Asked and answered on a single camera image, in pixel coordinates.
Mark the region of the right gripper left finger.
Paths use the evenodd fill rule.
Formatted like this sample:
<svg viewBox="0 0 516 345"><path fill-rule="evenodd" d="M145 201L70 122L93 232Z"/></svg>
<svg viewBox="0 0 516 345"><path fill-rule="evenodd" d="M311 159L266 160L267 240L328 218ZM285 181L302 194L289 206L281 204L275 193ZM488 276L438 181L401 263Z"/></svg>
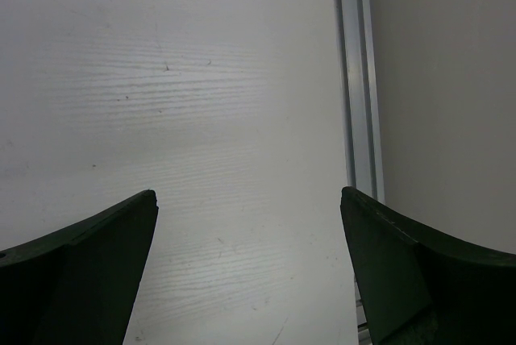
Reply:
<svg viewBox="0 0 516 345"><path fill-rule="evenodd" d="M144 190L1 252L3 344L121 344L158 217Z"/></svg>

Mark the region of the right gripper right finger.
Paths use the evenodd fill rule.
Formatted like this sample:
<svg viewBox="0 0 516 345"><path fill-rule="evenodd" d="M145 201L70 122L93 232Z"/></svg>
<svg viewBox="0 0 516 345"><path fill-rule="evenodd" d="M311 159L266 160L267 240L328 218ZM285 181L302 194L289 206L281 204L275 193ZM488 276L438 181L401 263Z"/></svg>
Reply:
<svg viewBox="0 0 516 345"><path fill-rule="evenodd" d="M348 186L341 215L374 344L513 344L515 256L408 218Z"/></svg>

